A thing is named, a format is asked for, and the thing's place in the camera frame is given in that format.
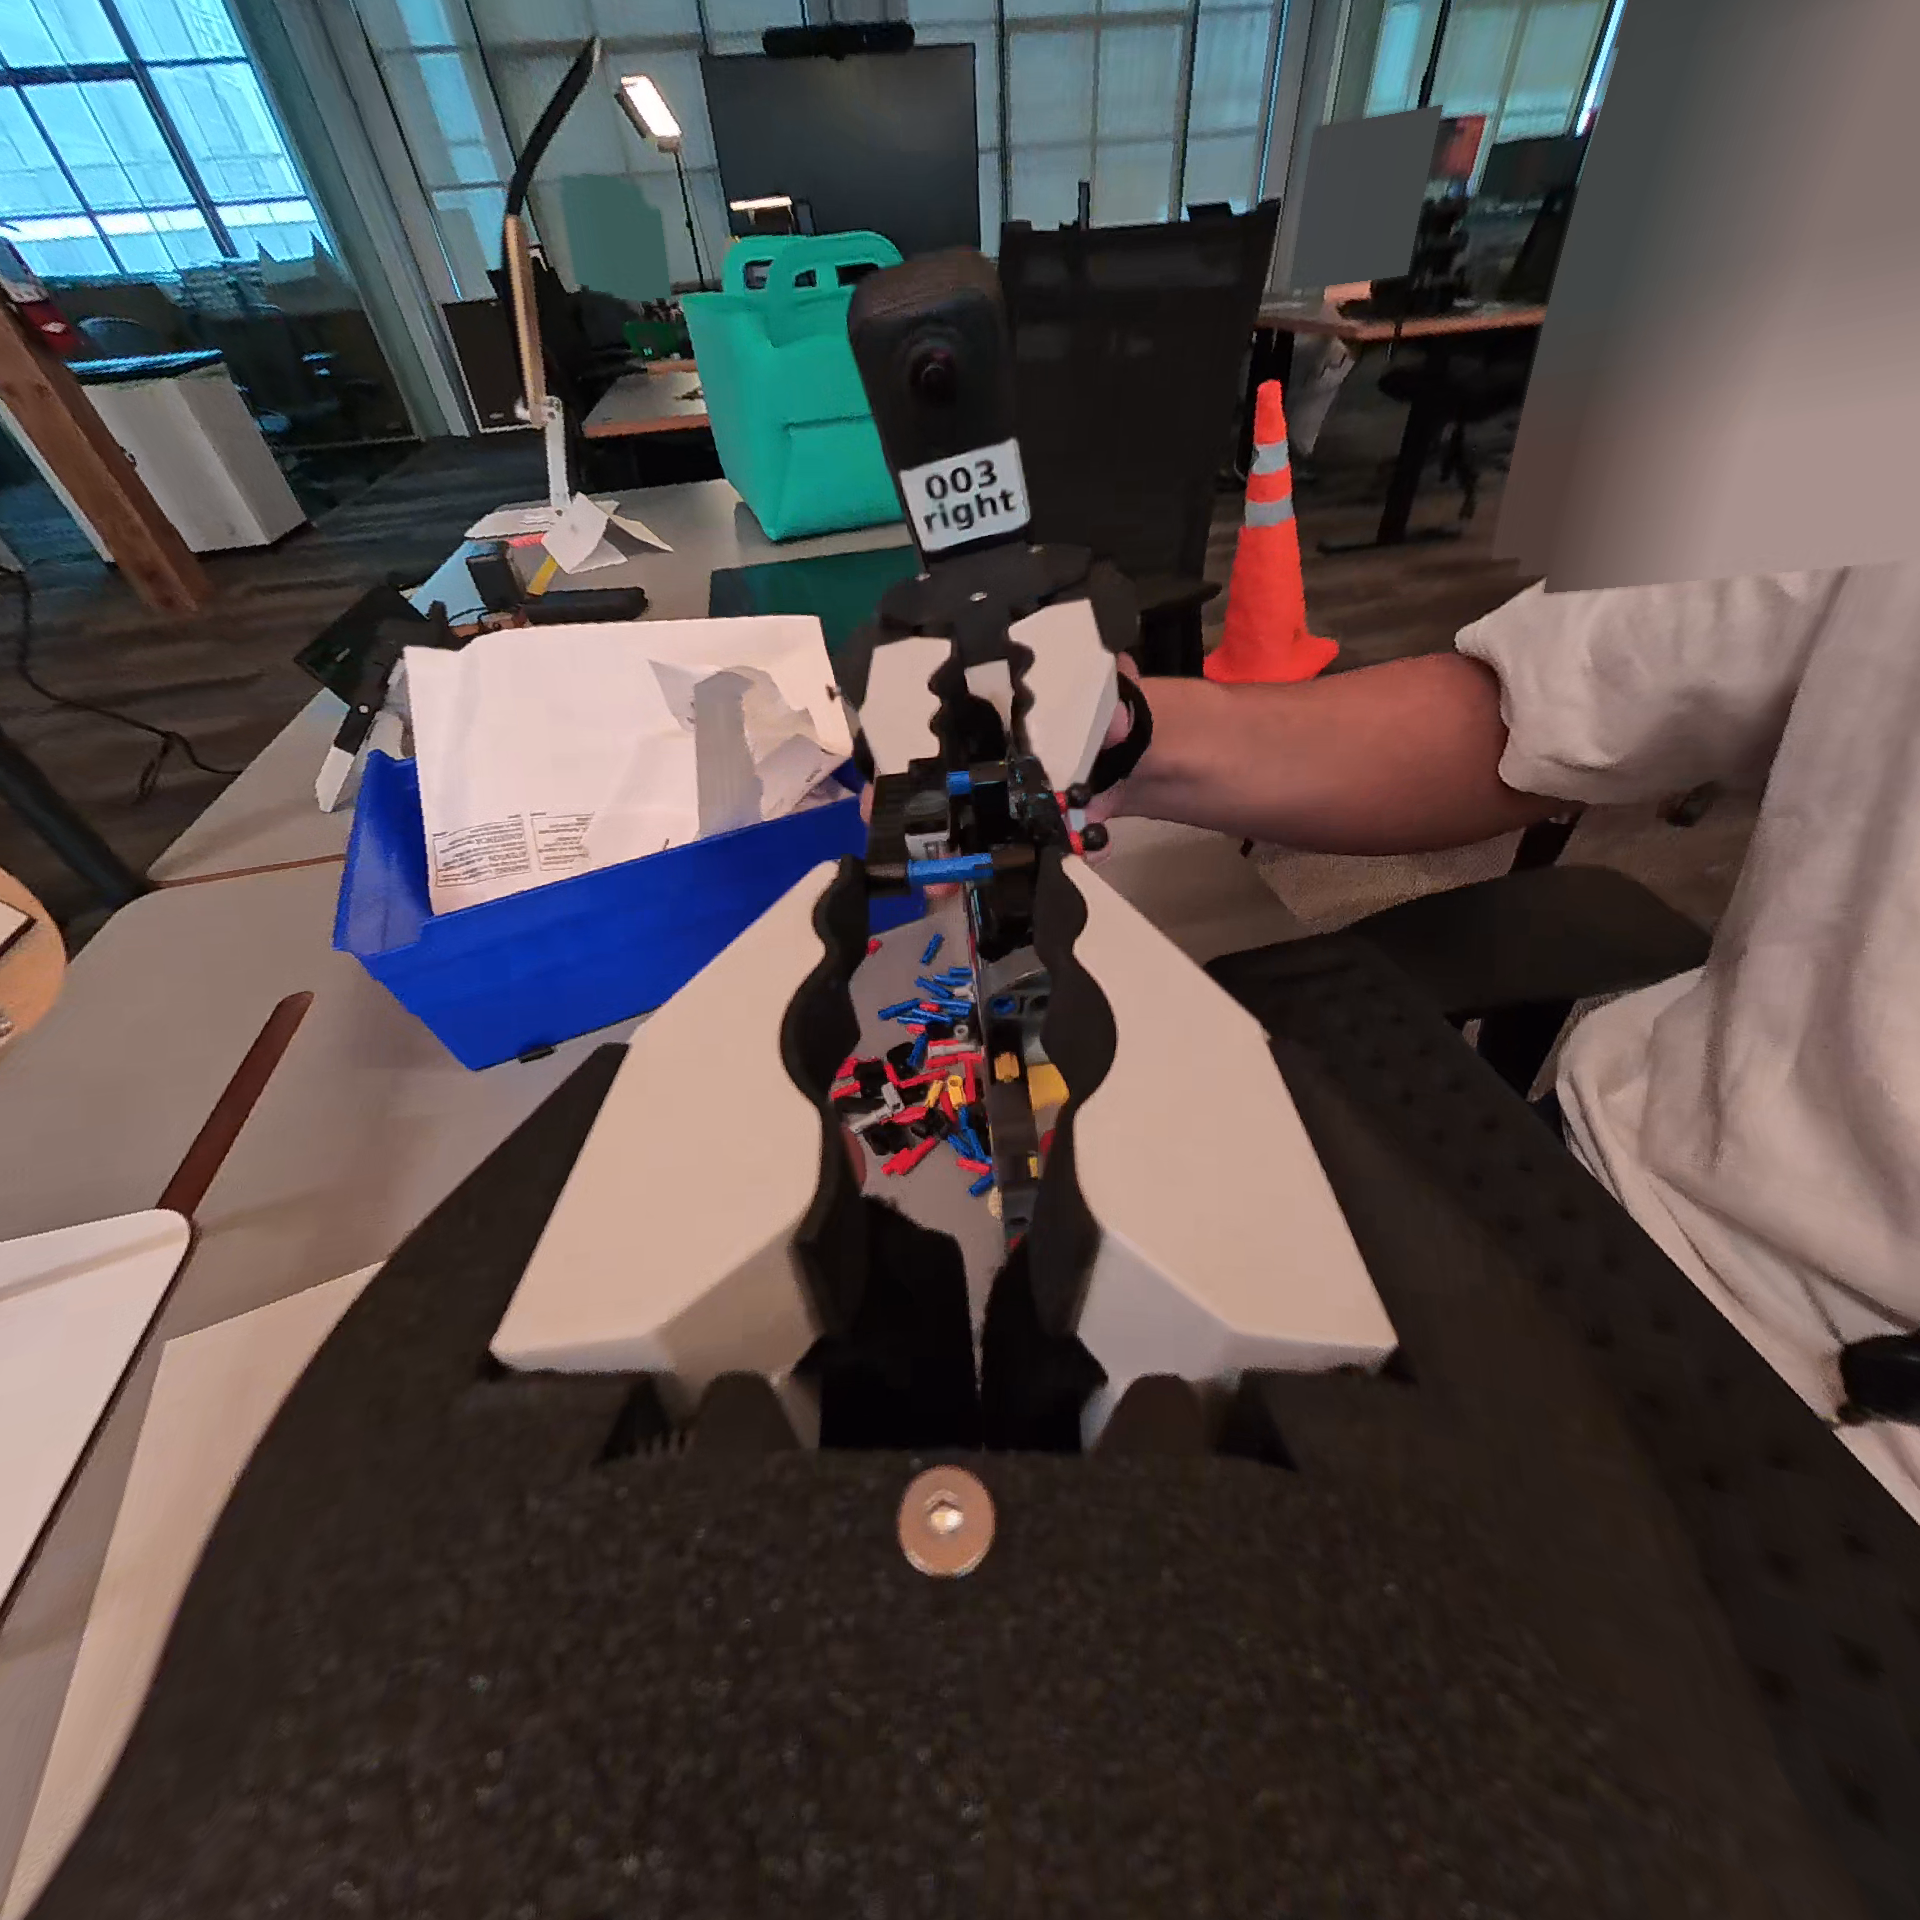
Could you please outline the black mesh office chair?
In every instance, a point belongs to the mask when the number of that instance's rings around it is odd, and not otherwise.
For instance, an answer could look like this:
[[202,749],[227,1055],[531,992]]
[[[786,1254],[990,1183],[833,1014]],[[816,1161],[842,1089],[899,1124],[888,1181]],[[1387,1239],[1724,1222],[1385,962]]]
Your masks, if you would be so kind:
[[998,232],[1029,534],[1115,564],[1155,676],[1202,672],[1217,472],[1277,225],[1280,202],[1265,200],[1177,224]]

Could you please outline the folded white paper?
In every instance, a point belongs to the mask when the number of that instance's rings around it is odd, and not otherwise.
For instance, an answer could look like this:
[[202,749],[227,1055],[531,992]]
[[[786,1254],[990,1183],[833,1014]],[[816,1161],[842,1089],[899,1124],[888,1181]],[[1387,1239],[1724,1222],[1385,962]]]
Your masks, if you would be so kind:
[[532,544],[564,574],[620,564],[638,552],[672,552],[642,519],[618,506],[612,495],[576,494],[563,506],[549,501],[491,509],[468,525],[468,541]]

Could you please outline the person's right forearm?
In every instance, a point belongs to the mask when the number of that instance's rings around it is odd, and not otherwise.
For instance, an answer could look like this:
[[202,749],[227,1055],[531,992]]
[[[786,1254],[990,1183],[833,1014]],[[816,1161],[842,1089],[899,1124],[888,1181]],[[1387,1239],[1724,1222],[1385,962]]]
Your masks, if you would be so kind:
[[1299,686],[1208,687],[1157,722],[1165,816],[1280,848],[1387,857],[1466,848],[1571,812],[1509,783],[1490,666],[1459,654]]

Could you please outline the white cabinet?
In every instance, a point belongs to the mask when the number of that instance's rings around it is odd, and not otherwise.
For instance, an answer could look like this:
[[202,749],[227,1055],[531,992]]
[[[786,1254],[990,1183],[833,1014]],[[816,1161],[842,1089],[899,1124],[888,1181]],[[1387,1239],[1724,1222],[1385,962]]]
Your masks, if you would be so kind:
[[308,522],[217,350],[93,357],[72,370],[193,552],[274,546]]

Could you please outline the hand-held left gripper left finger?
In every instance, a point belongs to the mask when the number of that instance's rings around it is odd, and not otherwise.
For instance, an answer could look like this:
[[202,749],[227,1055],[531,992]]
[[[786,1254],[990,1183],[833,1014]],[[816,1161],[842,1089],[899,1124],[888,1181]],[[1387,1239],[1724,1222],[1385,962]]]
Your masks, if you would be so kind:
[[653,1376],[672,1412],[758,1376],[820,1414],[802,1364],[866,1261],[829,1100],[866,948],[865,872],[824,862],[635,1028],[496,1322],[502,1366]]

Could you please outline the blue plastic bin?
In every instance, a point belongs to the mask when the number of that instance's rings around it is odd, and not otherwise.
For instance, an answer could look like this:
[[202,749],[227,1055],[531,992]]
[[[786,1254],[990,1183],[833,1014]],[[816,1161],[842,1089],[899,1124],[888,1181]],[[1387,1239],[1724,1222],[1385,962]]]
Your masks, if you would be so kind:
[[468,1069],[667,1006],[737,938],[693,1017],[773,1037],[777,996],[820,959],[810,902],[780,904],[865,845],[852,797],[440,914],[412,759],[369,756],[332,945]]

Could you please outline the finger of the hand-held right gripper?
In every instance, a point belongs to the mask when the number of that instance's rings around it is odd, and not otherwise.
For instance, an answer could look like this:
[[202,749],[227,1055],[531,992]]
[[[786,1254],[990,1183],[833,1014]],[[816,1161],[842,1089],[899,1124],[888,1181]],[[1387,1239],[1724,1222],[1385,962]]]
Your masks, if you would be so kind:
[[1026,749],[1041,760],[1049,790],[1089,783],[1118,706],[1120,681],[1092,602],[1070,598],[1022,616],[1017,646],[1026,652]]
[[852,687],[857,749],[866,780],[907,775],[916,760],[945,754],[937,719],[942,693],[932,681],[952,662],[948,638],[857,638],[852,666],[865,678]]

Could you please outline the crumpled white paper bags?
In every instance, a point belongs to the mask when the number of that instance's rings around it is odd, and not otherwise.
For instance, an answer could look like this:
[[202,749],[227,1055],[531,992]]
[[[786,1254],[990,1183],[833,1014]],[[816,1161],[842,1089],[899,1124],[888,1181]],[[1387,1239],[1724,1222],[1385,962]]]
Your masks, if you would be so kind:
[[816,615],[493,631],[402,682],[436,917],[777,820],[856,748]]

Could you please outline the teal felt bag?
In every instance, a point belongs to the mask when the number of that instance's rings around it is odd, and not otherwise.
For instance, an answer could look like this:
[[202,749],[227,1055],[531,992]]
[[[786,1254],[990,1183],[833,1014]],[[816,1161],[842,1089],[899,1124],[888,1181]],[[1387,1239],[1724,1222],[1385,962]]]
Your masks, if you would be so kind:
[[744,236],[720,287],[684,297],[718,461],[774,541],[900,521],[843,279],[900,260],[875,230]]

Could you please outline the grey monitor back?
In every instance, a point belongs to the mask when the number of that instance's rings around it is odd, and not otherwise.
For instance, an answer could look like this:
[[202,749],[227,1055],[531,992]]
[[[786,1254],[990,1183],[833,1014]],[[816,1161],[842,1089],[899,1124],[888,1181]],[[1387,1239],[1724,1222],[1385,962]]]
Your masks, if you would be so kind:
[[1282,294],[1409,271],[1442,120],[1429,104],[1312,132],[1299,216],[1277,246]]

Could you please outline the dark green mat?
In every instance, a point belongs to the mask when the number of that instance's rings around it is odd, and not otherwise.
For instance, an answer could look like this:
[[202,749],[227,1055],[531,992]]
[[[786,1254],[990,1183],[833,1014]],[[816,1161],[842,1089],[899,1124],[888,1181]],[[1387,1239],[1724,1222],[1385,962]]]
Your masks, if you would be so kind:
[[800,559],[718,566],[709,580],[709,616],[813,615],[837,644],[870,618],[881,598],[920,574],[912,546],[883,546]]

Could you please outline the red fire extinguisher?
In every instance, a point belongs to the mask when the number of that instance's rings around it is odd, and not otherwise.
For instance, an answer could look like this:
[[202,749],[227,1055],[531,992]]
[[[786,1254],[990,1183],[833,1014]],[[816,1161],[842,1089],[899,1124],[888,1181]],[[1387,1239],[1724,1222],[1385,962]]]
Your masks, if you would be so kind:
[[52,293],[41,280],[37,269],[19,252],[17,242],[2,230],[2,297],[17,313],[22,329],[58,359],[74,359],[83,346],[83,335],[64,316]]

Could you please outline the large black wall screen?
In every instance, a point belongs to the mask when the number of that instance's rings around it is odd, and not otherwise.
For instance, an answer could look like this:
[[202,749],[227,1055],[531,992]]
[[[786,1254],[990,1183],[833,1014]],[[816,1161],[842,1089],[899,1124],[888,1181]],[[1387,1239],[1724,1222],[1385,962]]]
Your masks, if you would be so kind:
[[904,256],[981,249],[976,47],[704,55],[723,200],[786,198],[812,232],[868,230]]

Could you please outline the person's right hand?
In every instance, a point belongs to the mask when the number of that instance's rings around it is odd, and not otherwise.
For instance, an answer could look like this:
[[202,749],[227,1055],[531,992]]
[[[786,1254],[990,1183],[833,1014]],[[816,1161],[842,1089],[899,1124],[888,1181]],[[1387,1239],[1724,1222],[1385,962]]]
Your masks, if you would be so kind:
[[1208,828],[1208,744],[1218,687],[1204,678],[1145,678],[1129,656],[1120,658],[1120,687],[1140,693],[1150,740],[1131,775],[1096,796],[1089,816]]

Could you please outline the grid pane window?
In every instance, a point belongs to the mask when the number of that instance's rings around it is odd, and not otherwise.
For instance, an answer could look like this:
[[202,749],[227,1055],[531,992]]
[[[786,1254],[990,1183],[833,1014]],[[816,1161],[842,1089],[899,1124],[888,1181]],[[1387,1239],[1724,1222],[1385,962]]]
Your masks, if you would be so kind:
[[329,252],[227,1],[2,4],[2,229],[49,280]]

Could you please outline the orange traffic cone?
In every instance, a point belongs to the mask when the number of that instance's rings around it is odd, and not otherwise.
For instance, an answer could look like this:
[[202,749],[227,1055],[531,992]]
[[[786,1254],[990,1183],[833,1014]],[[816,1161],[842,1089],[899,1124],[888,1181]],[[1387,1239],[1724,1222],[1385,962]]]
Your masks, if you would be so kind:
[[1284,394],[1277,380],[1266,380],[1254,394],[1254,447],[1227,613],[1204,676],[1227,686],[1304,682],[1336,658],[1338,644],[1312,633],[1307,622]]

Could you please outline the black lego beam blue pins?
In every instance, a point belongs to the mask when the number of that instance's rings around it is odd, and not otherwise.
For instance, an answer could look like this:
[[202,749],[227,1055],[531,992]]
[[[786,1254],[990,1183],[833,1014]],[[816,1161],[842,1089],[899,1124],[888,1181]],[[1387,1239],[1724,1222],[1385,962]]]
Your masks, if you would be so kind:
[[963,813],[973,788],[966,765],[946,768],[936,759],[912,759],[900,773],[875,775],[861,858],[868,889],[897,895],[930,885],[993,879],[994,850],[966,844]]

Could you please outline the black tilted panel stand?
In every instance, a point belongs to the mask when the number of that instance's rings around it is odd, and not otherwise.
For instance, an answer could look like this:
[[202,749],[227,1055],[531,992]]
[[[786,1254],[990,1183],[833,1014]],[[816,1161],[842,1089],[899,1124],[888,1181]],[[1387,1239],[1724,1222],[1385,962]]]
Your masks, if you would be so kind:
[[320,812],[332,813],[350,797],[370,751],[402,756],[412,727],[408,652],[445,649],[453,640],[440,598],[419,607],[409,592],[387,582],[363,592],[297,654],[302,669],[346,706],[315,776]]

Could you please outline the grey lego chassis assembly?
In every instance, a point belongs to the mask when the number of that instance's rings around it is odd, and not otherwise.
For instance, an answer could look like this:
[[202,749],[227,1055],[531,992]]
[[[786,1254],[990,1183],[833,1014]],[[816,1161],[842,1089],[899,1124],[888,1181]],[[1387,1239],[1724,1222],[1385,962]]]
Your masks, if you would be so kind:
[[1009,751],[952,776],[984,1057],[978,1106],[1005,1249],[1014,1249],[1032,1225],[1048,1154],[1029,1085],[1032,1066],[1048,1057],[1049,969],[1035,945],[1041,870],[1048,855],[1084,852],[1086,799],[1081,783],[1048,785],[1041,759],[1029,754]]

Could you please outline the pile of lego pins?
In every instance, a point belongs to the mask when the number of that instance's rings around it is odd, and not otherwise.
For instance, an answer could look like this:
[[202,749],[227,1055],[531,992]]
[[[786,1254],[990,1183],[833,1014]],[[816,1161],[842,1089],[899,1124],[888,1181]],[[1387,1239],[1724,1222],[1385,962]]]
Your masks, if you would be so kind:
[[870,936],[852,977],[859,1034],[833,1078],[833,1106],[881,1190],[928,1175],[997,1207],[986,1023],[966,932],[952,919]]

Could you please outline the curved black and wood stand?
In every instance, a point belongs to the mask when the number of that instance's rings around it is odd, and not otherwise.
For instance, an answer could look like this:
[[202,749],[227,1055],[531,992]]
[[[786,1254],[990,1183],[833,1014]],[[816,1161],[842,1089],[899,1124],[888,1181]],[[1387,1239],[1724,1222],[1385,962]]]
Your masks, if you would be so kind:
[[507,273],[512,334],[520,364],[520,414],[539,431],[544,447],[544,528],[552,529],[570,509],[570,455],[563,399],[549,391],[544,370],[544,338],[539,319],[538,271],[532,242],[525,230],[531,183],[571,106],[584,95],[602,60],[602,39],[590,37],[568,66],[561,85],[542,106],[532,132],[514,162],[500,220],[500,260]]

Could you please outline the lego instruction booklet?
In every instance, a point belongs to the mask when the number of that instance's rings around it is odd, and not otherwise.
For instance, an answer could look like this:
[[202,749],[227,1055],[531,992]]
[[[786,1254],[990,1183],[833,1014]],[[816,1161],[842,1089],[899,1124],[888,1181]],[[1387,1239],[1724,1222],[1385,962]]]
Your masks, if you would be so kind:
[[169,1340],[5,1896],[25,1916],[81,1836],[233,1487],[377,1263]]

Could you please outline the wooden office desk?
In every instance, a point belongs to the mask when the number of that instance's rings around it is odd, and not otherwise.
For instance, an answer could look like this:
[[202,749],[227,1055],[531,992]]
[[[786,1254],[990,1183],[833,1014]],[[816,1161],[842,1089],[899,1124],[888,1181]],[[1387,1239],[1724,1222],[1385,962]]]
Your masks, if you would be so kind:
[[[1473,426],[1524,393],[1517,364],[1502,361],[1478,373],[1460,373],[1459,357],[1473,352],[1466,342],[1478,338],[1531,338],[1542,321],[1542,303],[1475,300],[1453,301],[1435,313],[1403,316],[1353,286],[1332,286],[1321,294],[1289,294],[1260,305],[1246,373],[1246,424],[1254,417],[1257,388],[1266,380],[1289,382],[1297,340],[1385,352],[1411,344],[1424,353],[1417,366],[1402,373],[1394,388],[1406,404],[1406,420],[1376,533],[1366,540],[1320,541],[1321,556],[1344,557],[1459,540],[1477,512],[1481,485],[1481,468],[1473,456]],[[1412,528],[1412,505],[1435,453],[1442,456],[1440,472],[1460,486],[1460,505],[1451,522]]]

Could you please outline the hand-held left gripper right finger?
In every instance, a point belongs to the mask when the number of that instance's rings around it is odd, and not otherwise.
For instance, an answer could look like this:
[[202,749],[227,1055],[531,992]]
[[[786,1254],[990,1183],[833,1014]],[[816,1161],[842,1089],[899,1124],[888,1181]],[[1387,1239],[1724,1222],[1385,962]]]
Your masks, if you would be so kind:
[[1262,1023],[1086,862],[1035,900],[1066,1084],[1026,1274],[1041,1327],[1092,1364],[1073,1429],[1129,1388],[1376,1370],[1398,1348]]

